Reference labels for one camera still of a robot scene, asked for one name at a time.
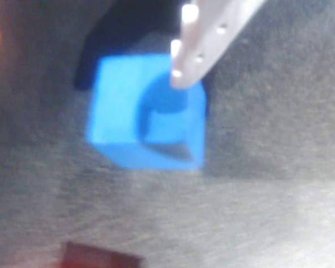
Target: blurry background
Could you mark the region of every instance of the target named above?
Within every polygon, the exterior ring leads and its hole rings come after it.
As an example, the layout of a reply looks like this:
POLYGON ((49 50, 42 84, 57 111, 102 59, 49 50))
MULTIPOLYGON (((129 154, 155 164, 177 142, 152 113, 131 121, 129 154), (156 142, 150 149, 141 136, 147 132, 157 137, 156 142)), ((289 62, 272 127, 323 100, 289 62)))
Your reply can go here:
POLYGON ((120 170, 84 142, 91 91, 73 81, 110 5, 0 1, 0 267, 66 241, 147 267, 335 267, 335 0, 269 0, 251 21, 205 80, 194 172, 120 170))

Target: dark red block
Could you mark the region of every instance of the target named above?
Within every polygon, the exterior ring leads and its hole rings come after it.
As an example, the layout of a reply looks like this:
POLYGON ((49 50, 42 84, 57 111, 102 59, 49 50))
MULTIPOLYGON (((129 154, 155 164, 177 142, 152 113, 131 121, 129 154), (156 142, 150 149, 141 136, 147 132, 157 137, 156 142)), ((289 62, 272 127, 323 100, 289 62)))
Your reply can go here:
POLYGON ((69 242, 60 268, 141 268, 142 258, 69 242))

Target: blue cube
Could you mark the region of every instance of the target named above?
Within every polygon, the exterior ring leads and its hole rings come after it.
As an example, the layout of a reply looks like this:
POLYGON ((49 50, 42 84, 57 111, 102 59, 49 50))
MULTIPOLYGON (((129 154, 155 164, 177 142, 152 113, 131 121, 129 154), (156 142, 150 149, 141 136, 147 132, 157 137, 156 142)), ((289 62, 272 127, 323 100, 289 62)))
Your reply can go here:
POLYGON ((201 83, 170 86, 169 54, 100 61, 87 141, 122 168, 198 169, 204 162, 206 96, 201 83))

